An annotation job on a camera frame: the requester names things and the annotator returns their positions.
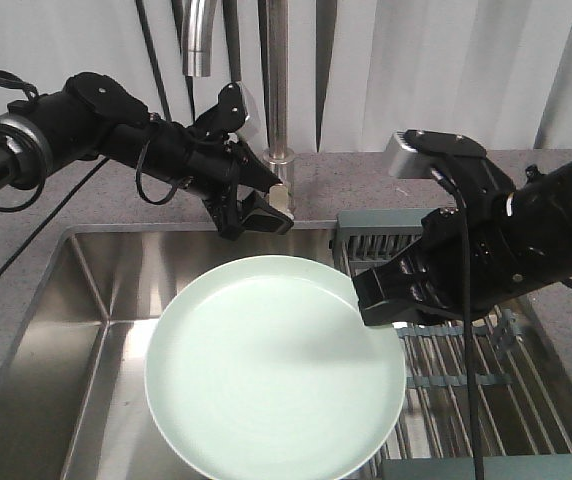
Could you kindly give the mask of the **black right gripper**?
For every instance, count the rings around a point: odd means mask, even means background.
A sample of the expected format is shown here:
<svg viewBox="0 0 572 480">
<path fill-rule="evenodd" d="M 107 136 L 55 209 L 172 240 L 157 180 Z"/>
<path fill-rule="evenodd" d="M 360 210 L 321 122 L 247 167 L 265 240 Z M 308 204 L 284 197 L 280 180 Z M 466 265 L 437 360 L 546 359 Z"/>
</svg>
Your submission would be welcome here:
<svg viewBox="0 0 572 480">
<path fill-rule="evenodd" d="M 422 219 L 419 239 L 352 278 L 363 323 L 433 326 L 484 316 L 492 303 L 482 300 L 477 261 L 466 216 L 453 209 L 431 211 Z"/>
</svg>

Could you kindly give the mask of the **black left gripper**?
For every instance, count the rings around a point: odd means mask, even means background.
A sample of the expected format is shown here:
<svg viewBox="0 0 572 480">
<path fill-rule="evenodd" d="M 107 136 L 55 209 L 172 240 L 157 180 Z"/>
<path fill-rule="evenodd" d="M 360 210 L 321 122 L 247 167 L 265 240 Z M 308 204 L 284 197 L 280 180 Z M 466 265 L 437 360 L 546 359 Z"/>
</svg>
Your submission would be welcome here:
<svg viewBox="0 0 572 480">
<path fill-rule="evenodd" d="M 186 128 L 180 132 L 186 142 L 184 189 L 202 200 L 220 237 L 239 238 L 243 227 L 256 232 L 285 234 L 294 226 L 288 215 L 270 206 L 257 192 L 251 192 L 241 201 L 239 213 L 240 183 L 257 191 L 269 191 L 282 183 L 245 141 L 238 142 L 237 164 L 221 139 L 200 140 Z"/>
</svg>

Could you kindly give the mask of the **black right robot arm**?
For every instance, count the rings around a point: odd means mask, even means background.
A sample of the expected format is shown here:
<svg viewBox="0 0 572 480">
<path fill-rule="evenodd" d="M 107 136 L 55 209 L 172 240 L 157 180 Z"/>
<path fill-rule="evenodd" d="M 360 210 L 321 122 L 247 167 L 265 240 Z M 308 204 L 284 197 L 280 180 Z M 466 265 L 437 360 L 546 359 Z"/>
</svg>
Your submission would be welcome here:
<svg viewBox="0 0 572 480">
<path fill-rule="evenodd" d="M 438 181 L 463 196 L 435 209 L 422 234 L 388 263 L 353 279 L 362 320 L 475 320 L 493 306 L 572 277 L 572 161 L 521 189 L 488 160 L 448 158 Z"/>
</svg>

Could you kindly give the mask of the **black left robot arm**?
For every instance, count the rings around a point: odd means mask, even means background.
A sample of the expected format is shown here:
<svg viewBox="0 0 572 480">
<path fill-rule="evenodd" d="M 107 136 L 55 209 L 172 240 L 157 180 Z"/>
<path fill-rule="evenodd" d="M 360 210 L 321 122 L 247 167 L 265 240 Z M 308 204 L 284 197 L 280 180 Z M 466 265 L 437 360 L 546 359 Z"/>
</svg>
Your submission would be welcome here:
<svg viewBox="0 0 572 480">
<path fill-rule="evenodd" d="M 188 127 L 150 112 L 114 79 L 94 72 L 41 94 L 0 70 L 0 87 L 25 95 L 0 115 L 0 190 L 32 191 L 26 206 L 36 202 L 49 176 L 74 161 L 103 156 L 134 169 L 145 202 L 151 200 L 142 186 L 145 175 L 170 187 L 158 205 L 179 191 L 200 198 L 225 239 L 246 231 L 284 234 L 294 225 L 269 200 L 281 179 L 239 134 L 249 113 L 238 83 L 225 85 L 216 104 Z"/>
</svg>

